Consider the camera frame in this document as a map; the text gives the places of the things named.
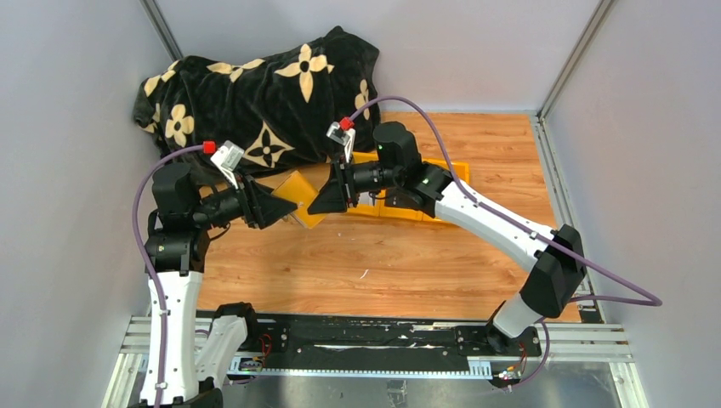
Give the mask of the yellow leather card holder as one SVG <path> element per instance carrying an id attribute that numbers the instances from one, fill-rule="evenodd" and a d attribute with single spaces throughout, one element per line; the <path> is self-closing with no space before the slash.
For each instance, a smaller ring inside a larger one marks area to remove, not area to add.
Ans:
<path id="1" fill-rule="evenodd" d="M 326 214 L 309 214 L 309 205 L 317 197 L 318 190 L 299 171 L 290 173 L 274 188 L 272 194 L 291 201 L 297 206 L 297 209 L 291 212 L 287 218 L 292 219 L 296 224 L 307 230 L 312 230 L 326 217 Z"/>

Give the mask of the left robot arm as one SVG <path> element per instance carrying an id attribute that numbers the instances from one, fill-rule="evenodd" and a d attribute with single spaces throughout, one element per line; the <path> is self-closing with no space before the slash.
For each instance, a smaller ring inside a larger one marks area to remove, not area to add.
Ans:
<path id="1" fill-rule="evenodd" d="M 213 313 L 206 342 L 196 345 L 196 311 L 209 231 L 241 219 L 265 229 L 297 208 L 251 177 L 202 197 L 190 165 L 167 164 L 150 174 L 156 210 L 139 249 L 149 276 L 150 361 L 139 407 L 221 407 L 222 387 L 238 350 L 260 340 L 250 303 L 226 303 Z"/>

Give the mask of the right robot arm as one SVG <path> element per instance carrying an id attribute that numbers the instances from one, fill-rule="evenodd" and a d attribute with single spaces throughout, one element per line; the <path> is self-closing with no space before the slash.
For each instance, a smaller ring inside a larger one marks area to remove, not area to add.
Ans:
<path id="1" fill-rule="evenodd" d="M 484 197 L 450 169 L 423 160 L 415 136 L 399 122 L 379 125 L 372 137 L 375 161 L 356 162 L 355 131 L 334 122 L 326 132 L 340 145 L 328 180 L 308 207 L 310 214 L 345 213 L 362 195 L 384 192 L 404 209 L 446 221 L 491 243 L 514 260 L 528 277 L 491 315 L 477 340 L 495 354 L 508 354 L 527 327 L 557 318 L 587 276 L 579 232 L 531 222 Z"/>

